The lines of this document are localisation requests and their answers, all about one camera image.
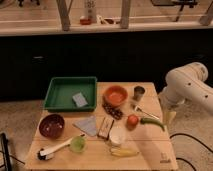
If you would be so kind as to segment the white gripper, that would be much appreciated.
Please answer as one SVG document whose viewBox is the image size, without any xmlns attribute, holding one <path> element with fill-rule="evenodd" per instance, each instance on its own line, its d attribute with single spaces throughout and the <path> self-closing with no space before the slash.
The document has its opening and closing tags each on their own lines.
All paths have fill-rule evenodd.
<svg viewBox="0 0 213 171">
<path fill-rule="evenodd" d="M 162 104 L 163 123 L 169 126 L 176 116 L 175 106 L 166 106 Z"/>
</svg>

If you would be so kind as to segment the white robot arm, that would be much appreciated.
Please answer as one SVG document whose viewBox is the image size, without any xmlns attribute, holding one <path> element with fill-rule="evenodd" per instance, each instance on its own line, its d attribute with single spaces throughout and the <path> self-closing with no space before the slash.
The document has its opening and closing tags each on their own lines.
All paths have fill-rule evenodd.
<svg viewBox="0 0 213 171">
<path fill-rule="evenodd" d="M 176 116 L 175 108 L 191 100 L 213 115 L 213 88 L 205 84 L 207 67 L 200 62 L 170 70 L 165 77 L 166 86 L 158 94 L 163 112 L 163 123 L 169 125 Z"/>
</svg>

